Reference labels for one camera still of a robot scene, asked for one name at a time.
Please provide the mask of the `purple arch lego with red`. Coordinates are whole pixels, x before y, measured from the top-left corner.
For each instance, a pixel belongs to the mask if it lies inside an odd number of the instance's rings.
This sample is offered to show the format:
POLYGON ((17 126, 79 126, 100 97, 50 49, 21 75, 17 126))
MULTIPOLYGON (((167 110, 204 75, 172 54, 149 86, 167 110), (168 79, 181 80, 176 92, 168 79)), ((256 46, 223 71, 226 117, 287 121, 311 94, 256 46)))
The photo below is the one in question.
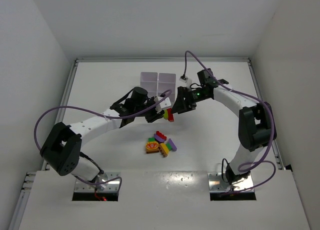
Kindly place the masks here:
POLYGON ((157 141, 158 143, 165 143, 165 141, 167 140, 167 137, 164 134, 162 134, 160 131, 156 131, 153 137, 155 141, 157 141))

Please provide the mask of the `brown lego plate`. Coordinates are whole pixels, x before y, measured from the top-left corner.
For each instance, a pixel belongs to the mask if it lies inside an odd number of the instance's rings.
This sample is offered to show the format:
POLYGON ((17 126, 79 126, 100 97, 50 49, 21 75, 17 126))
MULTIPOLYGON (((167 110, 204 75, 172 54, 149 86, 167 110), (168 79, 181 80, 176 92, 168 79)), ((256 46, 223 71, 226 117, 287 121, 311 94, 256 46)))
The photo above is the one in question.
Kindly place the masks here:
POLYGON ((159 149, 147 149, 145 152, 146 154, 158 153, 159 149))

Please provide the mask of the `red rectangular lego brick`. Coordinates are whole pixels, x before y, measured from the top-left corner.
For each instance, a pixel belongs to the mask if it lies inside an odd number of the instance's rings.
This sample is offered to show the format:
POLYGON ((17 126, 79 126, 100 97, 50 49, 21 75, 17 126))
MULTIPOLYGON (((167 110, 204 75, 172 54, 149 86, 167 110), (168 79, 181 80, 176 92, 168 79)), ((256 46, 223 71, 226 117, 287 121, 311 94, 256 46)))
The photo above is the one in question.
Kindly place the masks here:
POLYGON ((166 119, 169 121, 169 122, 174 122, 174 116, 173 116, 173 113, 172 113, 172 109, 171 108, 168 108, 165 110, 165 115, 166 115, 166 119))

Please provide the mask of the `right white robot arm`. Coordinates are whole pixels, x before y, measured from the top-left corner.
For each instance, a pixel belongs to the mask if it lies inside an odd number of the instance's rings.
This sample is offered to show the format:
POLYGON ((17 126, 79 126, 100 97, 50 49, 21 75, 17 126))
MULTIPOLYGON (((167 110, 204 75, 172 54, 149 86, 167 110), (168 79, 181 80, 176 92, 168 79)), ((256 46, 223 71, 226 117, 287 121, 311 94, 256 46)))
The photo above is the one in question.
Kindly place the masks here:
POLYGON ((236 91, 228 81, 216 79, 211 69, 197 73, 199 86, 179 86, 172 107, 173 113, 195 110, 200 101, 213 99, 222 103, 238 118, 239 148, 227 163, 224 179, 232 184, 247 177, 251 170, 263 163, 276 139, 276 127, 271 105, 252 95, 236 91))

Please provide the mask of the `lime green square lego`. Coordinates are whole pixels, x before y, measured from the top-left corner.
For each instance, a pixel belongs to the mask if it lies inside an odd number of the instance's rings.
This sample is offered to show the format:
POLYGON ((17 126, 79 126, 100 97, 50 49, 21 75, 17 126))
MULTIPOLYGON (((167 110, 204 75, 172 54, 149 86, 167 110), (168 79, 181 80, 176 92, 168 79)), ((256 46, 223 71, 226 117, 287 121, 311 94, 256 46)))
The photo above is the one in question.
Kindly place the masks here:
POLYGON ((167 146, 167 148, 168 148, 169 151, 172 151, 172 150, 173 150, 173 147, 172 147, 169 143, 167 143, 166 146, 167 146))

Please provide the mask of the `orange printed round lego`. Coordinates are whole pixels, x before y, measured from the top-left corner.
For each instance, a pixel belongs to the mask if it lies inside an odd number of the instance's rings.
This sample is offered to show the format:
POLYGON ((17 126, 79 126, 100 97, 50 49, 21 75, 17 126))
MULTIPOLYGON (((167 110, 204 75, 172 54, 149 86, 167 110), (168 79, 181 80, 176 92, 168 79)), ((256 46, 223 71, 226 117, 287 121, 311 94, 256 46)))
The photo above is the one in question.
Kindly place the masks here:
POLYGON ((147 142, 145 145, 145 150, 147 149, 159 149, 159 143, 154 141, 154 142, 147 142))

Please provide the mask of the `dark green square lego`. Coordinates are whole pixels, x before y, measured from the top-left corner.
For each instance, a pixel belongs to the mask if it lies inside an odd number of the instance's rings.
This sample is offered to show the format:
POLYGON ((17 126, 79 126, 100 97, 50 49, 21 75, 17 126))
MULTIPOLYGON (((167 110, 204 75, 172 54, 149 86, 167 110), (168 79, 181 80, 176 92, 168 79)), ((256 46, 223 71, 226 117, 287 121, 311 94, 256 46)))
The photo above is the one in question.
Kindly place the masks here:
POLYGON ((163 118, 164 118, 165 120, 168 120, 169 115, 168 115, 168 111, 167 111, 167 110, 164 111, 163 118))

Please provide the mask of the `yellow lego brick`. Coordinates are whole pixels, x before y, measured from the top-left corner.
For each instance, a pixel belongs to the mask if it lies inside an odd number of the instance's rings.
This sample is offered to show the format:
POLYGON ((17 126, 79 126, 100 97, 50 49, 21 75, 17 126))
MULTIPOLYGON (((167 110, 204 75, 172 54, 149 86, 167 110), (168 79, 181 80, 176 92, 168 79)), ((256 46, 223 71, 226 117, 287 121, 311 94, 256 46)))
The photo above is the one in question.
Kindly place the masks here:
POLYGON ((158 148, 163 157, 167 157, 169 155, 170 151, 168 150, 165 143, 160 143, 158 148))

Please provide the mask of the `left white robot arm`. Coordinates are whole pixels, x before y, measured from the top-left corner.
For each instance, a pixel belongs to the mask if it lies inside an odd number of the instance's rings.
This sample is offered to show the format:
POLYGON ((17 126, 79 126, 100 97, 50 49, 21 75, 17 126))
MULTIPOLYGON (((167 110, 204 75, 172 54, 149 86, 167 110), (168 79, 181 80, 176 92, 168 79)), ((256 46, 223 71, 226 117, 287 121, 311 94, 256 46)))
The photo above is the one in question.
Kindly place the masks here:
POLYGON ((166 90, 159 97, 150 98, 146 89, 134 87, 103 113, 89 111, 94 115, 92 118, 70 125, 59 122, 50 131, 40 155, 60 176, 71 174, 91 186, 108 184, 108 180, 102 179, 103 170, 81 148, 109 131, 126 126, 136 117, 144 117, 148 123, 160 119, 171 106, 171 93, 166 90))

